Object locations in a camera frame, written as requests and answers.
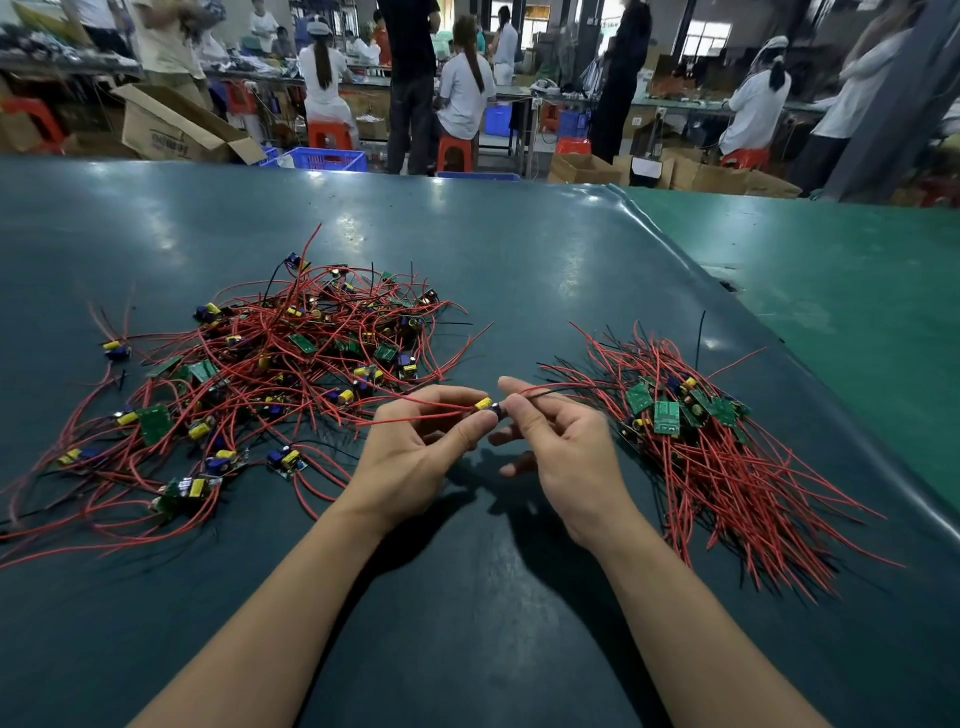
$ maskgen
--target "hand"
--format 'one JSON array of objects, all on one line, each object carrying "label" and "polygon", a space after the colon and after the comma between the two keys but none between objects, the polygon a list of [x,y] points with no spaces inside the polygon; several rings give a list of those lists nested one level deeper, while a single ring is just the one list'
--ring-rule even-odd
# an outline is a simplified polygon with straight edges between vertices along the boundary
[{"label": "hand", "polygon": [[497,385],[506,392],[504,406],[514,423],[490,436],[494,446],[525,439],[525,452],[500,474],[539,469],[540,486],[564,520],[575,542],[594,550],[623,523],[643,518],[623,484],[606,418],[595,409],[549,390],[503,376]]},{"label": "hand", "polygon": [[427,404],[396,400],[376,411],[375,422],[449,413],[412,423],[372,425],[353,479],[331,510],[372,522],[385,536],[398,524],[427,509],[444,486],[453,464],[496,427],[489,410],[463,412],[438,406],[473,406],[487,394],[466,387],[431,386],[411,397]]}]

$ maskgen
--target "white cap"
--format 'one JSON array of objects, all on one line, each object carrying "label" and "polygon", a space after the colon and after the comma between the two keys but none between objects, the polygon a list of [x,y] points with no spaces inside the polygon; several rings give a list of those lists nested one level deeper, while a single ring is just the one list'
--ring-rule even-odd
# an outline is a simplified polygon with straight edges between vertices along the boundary
[{"label": "white cap", "polygon": [[306,32],[309,36],[332,36],[333,33],[330,31],[330,26],[324,23],[322,20],[311,20],[306,24]]}]

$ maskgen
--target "person standing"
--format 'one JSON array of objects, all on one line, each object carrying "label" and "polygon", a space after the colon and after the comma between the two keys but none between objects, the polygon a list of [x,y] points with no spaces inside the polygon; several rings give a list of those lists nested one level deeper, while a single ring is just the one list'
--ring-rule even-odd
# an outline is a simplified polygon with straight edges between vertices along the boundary
[{"label": "person standing", "polygon": [[510,8],[506,5],[497,14],[500,18],[500,30],[493,39],[493,77],[497,85],[514,84],[514,64],[516,63],[516,28],[510,24]]},{"label": "person standing", "polygon": [[373,11],[373,22],[376,23],[373,40],[380,46],[380,65],[393,65],[394,56],[390,52],[390,36],[387,34],[387,23],[383,19],[381,10]]},{"label": "person standing", "polygon": [[387,173],[400,173],[409,147],[408,172],[425,175],[433,127],[433,82],[437,75],[437,57],[430,36],[440,30],[440,6],[437,0],[380,0],[380,10],[394,57]]},{"label": "person standing", "polygon": [[623,125],[630,113],[630,104],[636,93],[636,74],[647,59],[647,46],[653,30],[649,6],[641,0],[631,0],[620,20],[613,46],[608,51],[607,83],[600,95],[600,103],[590,125],[590,147],[595,157],[612,164],[620,153]]},{"label": "person standing", "polygon": [[790,169],[789,181],[804,191],[802,197],[827,184],[925,7],[926,0],[895,2],[853,46],[840,72],[840,95]]},{"label": "person standing", "polygon": [[206,76],[190,45],[190,27],[212,27],[215,19],[192,0],[133,0],[131,13],[146,82],[173,88],[211,109]]},{"label": "person standing", "polygon": [[263,0],[253,0],[253,12],[250,13],[250,32],[260,41],[260,50],[271,53],[274,50],[276,30],[280,24],[276,22],[274,14],[267,11]]}]

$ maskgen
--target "black shirt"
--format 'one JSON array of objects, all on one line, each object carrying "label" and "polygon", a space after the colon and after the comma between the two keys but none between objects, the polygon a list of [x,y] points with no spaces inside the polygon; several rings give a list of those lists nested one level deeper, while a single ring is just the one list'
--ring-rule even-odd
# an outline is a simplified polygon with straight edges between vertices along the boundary
[{"label": "black shirt", "polygon": [[437,73],[437,57],[430,39],[432,12],[440,12],[437,0],[379,0],[394,54],[393,78],[413,81]]}]

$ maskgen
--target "worker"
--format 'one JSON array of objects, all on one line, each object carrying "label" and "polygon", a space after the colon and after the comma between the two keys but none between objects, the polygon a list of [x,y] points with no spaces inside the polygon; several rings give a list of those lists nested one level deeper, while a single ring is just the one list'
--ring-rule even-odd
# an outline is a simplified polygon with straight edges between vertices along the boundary
[{"label": "worker", "polygon": [[789,43],[786,36],[777,36],[768,40],[756,54],[751,75],[727,102],[736,116],[720,137],[721,154],[770,146],[793,84],[783,55]]},{"label": "worker", "polygon": [[373,40],[380,46],[380,65],[393,65],[394,56],[390,52],[390,36],[387,35],[387,23],[383,19],[380,9],[373,11],[373,22],[376,30],[373,31]]},{"label": "worker", "polygon": [[130,46],[117,30],[123,28],[124,18],[113,0],[61,0],[60,6],[67,20],[82,27],[98,51],[133,58]]},{"label": "worker", "polygon": [[276,40],[270,48],[271,55],[280,56],[282,59],[291,59],[297,56],[297,49],[290,39],[290,32],[282,25],[276,29]]},{"label": "worker", "polygon": [[803,191],[803,197],[827,184],[925,5],[926,0],[895,0],[853,46],[840,72],[840,94],[825,103],[827,114],[810,133],[789,172],[789,180]]},{"label": "worker", "polygon": [[387,173],[400,173],[409,149],[407,171],[425,175],[430,162],[433,81],[437,75],[437,56],[430,36],[440,30],[440,6],[437,0],[380,0],[380,10],[394,57]]},{"label": "worker", "polygon": [[629,0],[620,28],[608,52],[610,66],[600,103],[590,125],[590,148],[595,157],[612,163],[620,154],[623,125],[636,93],[636,75],[647,59],[647,46],[653,30],[649,6],[642,0]]},{"label": "worker", "polygon": [[211,109],[206,75],[190,38],[218,22],[192,0],[133,0],[131,13],[146,83],[174,89],[187,101]]},{"label": "worker", "polygon": [[480,24],[480,16],[475,15],[473,22],[477,26],[477,53],[481,56],[487,55],[487,37],[483,35],[483,26]]},{"label": "worker", "polygon": [[496,83],[487,59],[477,53],[477,31],[472,16],[453,24],[453,49],[457,54],[444,64],[440,96],[433,125],[431,158],[437,158],[442,136],[479,141],[480,122],[487,104],[496,98]]},{"label": "worker", "polygon": [[263,0],[252,0],[253,12],[250,13],[250,33],[260,41],[260,48],[264,53],[270,53],[274,48],[276,31],[280,24],[276,22],[274,14],[263,5]]},{"label": "worker", "polygon": [[300,73],[306,83],[306,120],[342,121],[350,130],[353,148],[360,148],[360,133],[357,130],[353,111],[338,91],[341,79],[353,82],[347,68],[347,59],[336,48],[331,48],[333,32],[322,20],[307,23],[306,32],[313,44],[300,51]]},{"label": "worker", "polygon": [[500,20],[500,29],[493,39],[493,77],[497,85],[514,84],[514,64],[516,63],[516,28],[510,24],[510,8],[500,6],[497,14]]},{"label": "worker", "polygon": [[[490,443],[525,440],[532,451],[500,474],[512,479],[538,473],[566,532],[610,580],[672,724],[828,728],[636,509],[606,417],[563,395],[530,392],[519,379],[504,376],[499,386],[508,394],[502,406],[513,424],[490,434]],[[364,565],[390,531],[429,507],[444,488],[446,472],[497,425],[490,410],[436,431],[429,423],[444,420],[409,418],[435,411],[436,404],[464,407],[486,396],[466,387],[431,386],[415,400],[381,406],[374,419],[396,424],[371,427],[356,473],[337,501],[131,727],[296,724],[334,622]],[[502,578],[511,576],[505,572]],[[397,681],[416,679],[412,675],[398,675]]]}]

